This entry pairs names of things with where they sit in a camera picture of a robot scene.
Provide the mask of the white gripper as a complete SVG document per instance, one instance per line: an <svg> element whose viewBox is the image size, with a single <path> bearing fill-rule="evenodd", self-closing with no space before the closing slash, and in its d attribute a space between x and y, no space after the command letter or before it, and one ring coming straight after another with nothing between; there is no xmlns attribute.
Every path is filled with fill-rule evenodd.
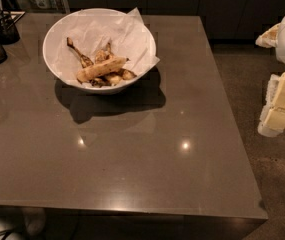
<svg viewBox="0 0 285 240"><path fill-rule="evenodd" d="M285 16L280 23L261 34L255 44L274 48L277 60L285 64ZM276 137L285 130L285 72L281 76L271 75L265 100L258 133L265 137Z"/></svg>

